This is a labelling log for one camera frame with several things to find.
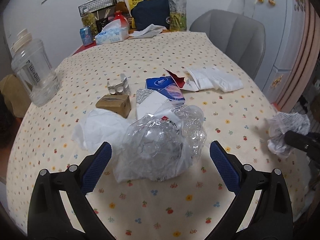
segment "blue gripper pad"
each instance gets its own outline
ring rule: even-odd
[[[84,195],[94,190],[94,187],[96,186],[99,178],[111,159],[111,155],[111,145],[107,142],[104,142],[94,155],[86,157],[93,157],[93,160],[91,163],[89,163],[88,168],[82,175],[81,192]]]
[[[234,155],[228,154],[217,141],[211,143],[210,157],[220,173],[224,184],[226,184],[227,189],[237,195],[240,190],[241,174],[239,173],[240,170],[233,166],[235,164],[231,162],[229,155],[230,157],[235,157]]]

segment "blue can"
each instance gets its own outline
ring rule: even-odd
[[[93,43],[93,38],[90,30],[90,26],[86,26],[80,29],[80,36],[84,46],[88,46]]]

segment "gray chair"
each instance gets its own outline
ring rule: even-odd
[[[209,40],[252,79],[263,60],[266,33],[262,23],[240,14],[211,10],[196,19],[192,32],[205,32]]]

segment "pink curtain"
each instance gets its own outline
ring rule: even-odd
[[[309,82],[320,51],[320,18],[306,1],[302,42],[292,72],[276,103],[282,112],[290,112]]]

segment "white bottle cap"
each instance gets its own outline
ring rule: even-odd
[[[11,50],[16,53],[23,45],[32,40],[31,33],[28,33],[27,29],[23,29],[17,35],[18,40],[12,44]]]

